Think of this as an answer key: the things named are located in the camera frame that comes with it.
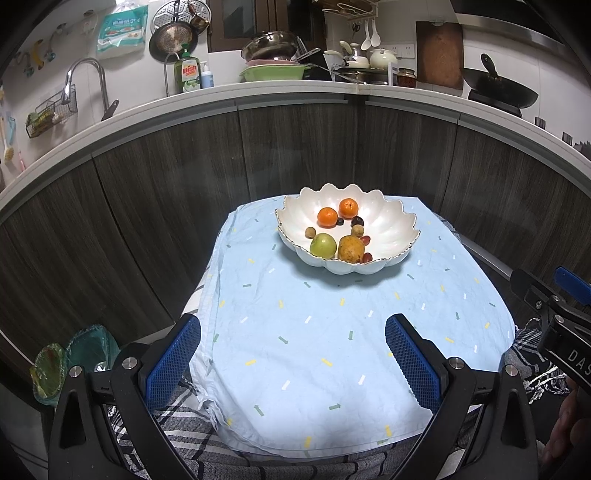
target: table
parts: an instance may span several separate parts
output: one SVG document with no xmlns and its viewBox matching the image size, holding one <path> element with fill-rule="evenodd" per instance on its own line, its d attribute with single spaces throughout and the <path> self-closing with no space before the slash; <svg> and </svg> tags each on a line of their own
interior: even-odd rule
<svg viewBox="0 0 591 480">
<path fill-rule="evenodd" d="M 422 432 L 431 413 L 384 339 L 393 313 L 443 355 L 497 370 L 515 332 L 500 295 L 436 215 L 400 200 L 421 235 L 403 262 L 369 276 L 301 262 L 276 231 L 282 197 L 229 215 L 185 309 L 202 323 L 191 360 L 202 412 L 228 446 L 306 460 Z"/>
</svg>

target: cutting board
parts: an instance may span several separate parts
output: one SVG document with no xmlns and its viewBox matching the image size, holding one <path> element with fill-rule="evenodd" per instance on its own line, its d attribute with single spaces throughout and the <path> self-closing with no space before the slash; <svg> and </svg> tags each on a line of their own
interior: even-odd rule
<svg viewBox="0 0 591 480">
<path fill-rule="evenodd" d="M 462 26 L 417 22 L 417 80 L 462 90 L 464 35 Z"/>
</svg>

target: white teapot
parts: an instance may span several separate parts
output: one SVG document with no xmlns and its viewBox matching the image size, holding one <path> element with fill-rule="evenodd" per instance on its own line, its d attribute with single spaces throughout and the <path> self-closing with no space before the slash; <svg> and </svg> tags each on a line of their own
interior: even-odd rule
<svg viewBox="0 0 591 480">
<path fill-rule="evenodd" d="M 386 70 L 389 63 L 398 63 L 396 54 L 392 50 L 376 48 L 369 57 L 369 66 L 373 69 Z"/>
</svg>

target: dish soap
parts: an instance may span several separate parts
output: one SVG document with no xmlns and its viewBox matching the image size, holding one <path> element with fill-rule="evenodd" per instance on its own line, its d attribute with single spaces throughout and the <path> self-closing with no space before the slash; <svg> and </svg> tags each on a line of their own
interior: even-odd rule
<svg viewBox="0 0 591 480">
<path fill-rule="evenodd" d="M 174 80 L 177 93 L 192 92 L 201 88 L 201 65 L 199 59 L 192 57 L 189 45 L 183 43 L 184 52 L 180 60 L 174 63 Z"/>
</svg>

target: fruit bowl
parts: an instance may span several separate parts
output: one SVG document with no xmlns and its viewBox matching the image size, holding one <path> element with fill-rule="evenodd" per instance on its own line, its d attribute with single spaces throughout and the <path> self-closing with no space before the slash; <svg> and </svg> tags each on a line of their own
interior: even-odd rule
<svg viewBox="0 0 591 480">
<path fill-rule="evenodd" d="M 365 235 L 371 237 L 366 252 L 373 260 L 368 263 L 347 263 L 336 258 L 326 260 L 310 253 L 311 239 L 306 238 L 306 228 L 312 226 L 317 233 L 328 233 L 338 244 L 340 239 L 351 234 L 351 221 L 343 225 L 322 228 L 318 225 L 317 214 L 324 207 L 339 211 L 339 203 L 346 198 L 353 198 L 359 205 L 359 213 L 365 223 Z M 303 188 L 297 197 L 286 196 L 283 208 L 275 210 L 278 230 L 283 243 L 293 250 L 298 257 L 312 267 L 324 267 L 337 275 L 357 272 L 371 275 L 401 262 L 421 234 L 414 225 L 417 216 L 404 212 L 400 200 L 386 200 L 379 190 L 363 192 L 357 185 L 338 189 L 327 183 L 318 192 Z"/>
</svg>

